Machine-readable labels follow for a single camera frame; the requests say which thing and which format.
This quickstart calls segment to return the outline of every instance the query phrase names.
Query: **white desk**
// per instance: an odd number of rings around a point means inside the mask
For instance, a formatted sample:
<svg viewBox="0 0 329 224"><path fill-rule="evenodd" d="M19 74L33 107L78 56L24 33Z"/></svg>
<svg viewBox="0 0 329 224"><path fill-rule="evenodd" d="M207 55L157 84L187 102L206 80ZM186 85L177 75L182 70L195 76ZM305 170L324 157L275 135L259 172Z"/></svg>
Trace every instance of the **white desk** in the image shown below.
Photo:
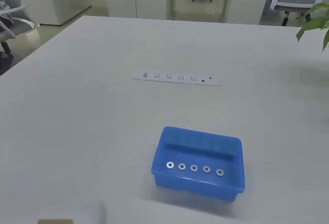
<svg viewBox="0 0 329 224"><path fill-rule="evenodd" d="M0 77L0 222L92 198L108 224L327 223L329 51L297 30L82 17ZM135 81L136 68L222 87ZM168 125L241 138L234 204L155 186Z"/></svg>

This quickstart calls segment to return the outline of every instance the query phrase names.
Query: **cabinet drawer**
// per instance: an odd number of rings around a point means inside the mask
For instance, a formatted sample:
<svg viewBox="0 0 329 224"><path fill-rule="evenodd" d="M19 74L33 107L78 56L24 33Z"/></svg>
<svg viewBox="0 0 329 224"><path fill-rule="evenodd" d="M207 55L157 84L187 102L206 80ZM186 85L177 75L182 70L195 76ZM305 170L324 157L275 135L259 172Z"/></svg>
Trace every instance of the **cabinet drawer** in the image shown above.
<svg viewBox="0 0 329 224"><path fill-rule="evenodd" d="M136 0L137 17L165 20L167 18L167 0Z"/></svg>
<svg viewBox="0 0 329 224"><path fill-rule="evenodd" d="M231 0L226 23L258 25L266 0Z"/></svg>
<svg viewBox="0 0 329 224"><path fill-rule="evenodd" d="M107 0L110 17L136 18L136 0Z"/></svg>

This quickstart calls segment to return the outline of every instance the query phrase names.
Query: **washer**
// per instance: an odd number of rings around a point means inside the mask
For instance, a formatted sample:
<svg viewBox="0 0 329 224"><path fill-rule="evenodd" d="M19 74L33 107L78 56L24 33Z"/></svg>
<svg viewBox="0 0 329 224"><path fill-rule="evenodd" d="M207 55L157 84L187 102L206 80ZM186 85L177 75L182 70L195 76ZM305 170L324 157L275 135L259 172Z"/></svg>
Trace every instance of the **washer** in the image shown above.
<svg viewBox="0 0 329 224"><path fill-rule="evenodd" d="M180 163L180 164L178 165L178 168L179 168L180 170L185 170L186 166L185 166L184 163Z"/></svg>
<svg viewBox="0 0 329 224"><path fill-rule="evenodd" d="M198 167L197 167L197 165L191 165L190 169L192 172L196 172L198 170Z"/></svg>
<svg viewBox="0 0 329 224"><path fill-rule="evenodd" d="M210 167L208 167L208 166L204 166L203 170L205 173L210 173L210 171L211 171Z"/></svg>
<svg viewBox="0 0 329 224"><path fill-rule="evenodd" d="M224 170L222 170L222 169L217 169L217 170L216 170L216 174L217 174L218 176L223 176L223 175L224 175Z"/></svg>
<svg viewBox="0 0 329 224"><path fill-rule="evenodd" d="M167 168L172 169L174 168L174 163L172 161L167 162Z"/></svg>

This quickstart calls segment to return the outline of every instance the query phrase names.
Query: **white power strip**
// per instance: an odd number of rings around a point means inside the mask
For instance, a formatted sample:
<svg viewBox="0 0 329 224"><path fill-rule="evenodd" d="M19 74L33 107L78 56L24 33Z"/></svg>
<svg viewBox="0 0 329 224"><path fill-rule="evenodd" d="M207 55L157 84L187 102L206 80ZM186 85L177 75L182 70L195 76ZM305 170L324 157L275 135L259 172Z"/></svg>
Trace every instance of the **white power strip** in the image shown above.
<svg viewBox="0 0 329 224"><path fill-rule="evenodd" d="M220 86L220 82L216 76L201 76L193 74L157 72L148 70L135 70L133 73L133 79L180 84Z"/></svg>

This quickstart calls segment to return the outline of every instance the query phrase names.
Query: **floor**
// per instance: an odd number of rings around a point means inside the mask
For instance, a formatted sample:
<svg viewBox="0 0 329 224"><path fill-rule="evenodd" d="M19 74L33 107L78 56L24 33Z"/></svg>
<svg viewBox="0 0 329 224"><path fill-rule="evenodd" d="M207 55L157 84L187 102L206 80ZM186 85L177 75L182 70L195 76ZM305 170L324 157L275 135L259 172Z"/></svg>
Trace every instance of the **floor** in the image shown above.
<svg viewBox="0 0 329 224"><path fill-rule="evenodd" d="M213 0L213 2L209 2L209 0L196 0L192 2L192 0L176 0L174 20L219 23L223 1ZM12 65L14 66L20 62L83 15L108 16L106 0L92 0L92 6L89 9L72 18L63 26L40 26L31 33L20 35L17 39L10 40L8 43L14 55ZM280 26L283 17L283 13L273 13L265 9L261 25ZM299 23L291 16L288 26L299 26Z"/></svg>

